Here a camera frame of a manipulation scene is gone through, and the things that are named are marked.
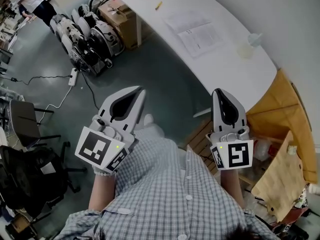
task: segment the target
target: wooden crate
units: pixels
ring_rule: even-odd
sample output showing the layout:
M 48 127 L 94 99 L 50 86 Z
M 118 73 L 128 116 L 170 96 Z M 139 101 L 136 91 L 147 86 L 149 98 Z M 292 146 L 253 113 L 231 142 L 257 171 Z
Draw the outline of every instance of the wooden crate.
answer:
M 212 127 L 213 123 L 211 118 L 208 117 L 203 120 L 200 126 L 186 139 L 184 149 L 187 149 L 187 146 L 189 145 L 192 150 L 202 158 L 212 175 L 215 175 L 218 169 L 211 154 L 211 143 L 206 138 L 206 134 L 212 131 Z

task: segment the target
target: white wall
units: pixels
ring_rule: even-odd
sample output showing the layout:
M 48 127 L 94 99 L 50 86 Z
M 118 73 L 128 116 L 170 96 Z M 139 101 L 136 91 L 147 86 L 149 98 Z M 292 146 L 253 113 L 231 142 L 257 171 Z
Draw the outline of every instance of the white wall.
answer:
M 320 0 L 217 0 L 296 85 L 320 145 Z

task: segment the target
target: plaid shirt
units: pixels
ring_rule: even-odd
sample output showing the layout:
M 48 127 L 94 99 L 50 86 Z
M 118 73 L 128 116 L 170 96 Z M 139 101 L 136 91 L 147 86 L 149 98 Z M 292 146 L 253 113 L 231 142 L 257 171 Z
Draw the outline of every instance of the plaid shirt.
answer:
M 225 239 L 238 226 L 264 239 L 278 239 L 252 213 L 243 211 L 190 148 L 185 176 L 177 145 L 136 131 L 139 143 L 116 175 L 114 200 L 102 211 L 71 214 L 56 240 Z

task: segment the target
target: table leg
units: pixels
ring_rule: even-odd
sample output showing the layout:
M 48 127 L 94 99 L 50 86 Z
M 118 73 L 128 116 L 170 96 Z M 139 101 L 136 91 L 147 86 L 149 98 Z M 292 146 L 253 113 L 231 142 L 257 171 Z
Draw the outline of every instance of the table leg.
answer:
M 137 46 L 141 46 L 142 38 L 141 38 L 141 18 L 136 15 L 136 40 Z

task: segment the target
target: white curved table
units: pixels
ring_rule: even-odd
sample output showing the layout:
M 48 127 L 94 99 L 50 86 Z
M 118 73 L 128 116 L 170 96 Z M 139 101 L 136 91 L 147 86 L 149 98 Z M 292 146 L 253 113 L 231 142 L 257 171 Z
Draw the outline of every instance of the white curved table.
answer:
M 216 88 L 226 90 L 251 109 L 266 93 L 277 70 L 260 46 L 251 59 L 239 57 L 237 47 L 249 31 L 215 0 L 122 0 L 143 19 L 176 52 L 189 69 L 212 94 Z M 162 1 L 158 10 L 156 6 Z M 211 19 L 225 45 L 192 58 L 186 47 L 164 22 L 164 18 L 179 11 L 199 11 Z

